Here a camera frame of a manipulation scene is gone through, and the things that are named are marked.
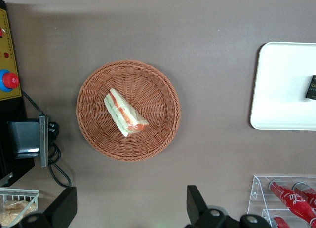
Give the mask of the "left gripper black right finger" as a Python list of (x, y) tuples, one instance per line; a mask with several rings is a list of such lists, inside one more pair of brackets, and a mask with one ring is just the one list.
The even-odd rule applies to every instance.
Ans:
[(197, 186), (187, 185), (187, 214), (190, 223), (185, 228), (236, 228), (237, 221), (221, 207), (208, 208)]

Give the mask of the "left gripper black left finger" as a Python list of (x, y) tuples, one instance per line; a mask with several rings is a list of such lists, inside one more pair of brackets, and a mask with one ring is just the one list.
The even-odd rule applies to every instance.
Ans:
[(68, 187), (43, 213), (30, 213), (21, 220), (22, 228), (68, 228), (77, 214), (77, 188)]

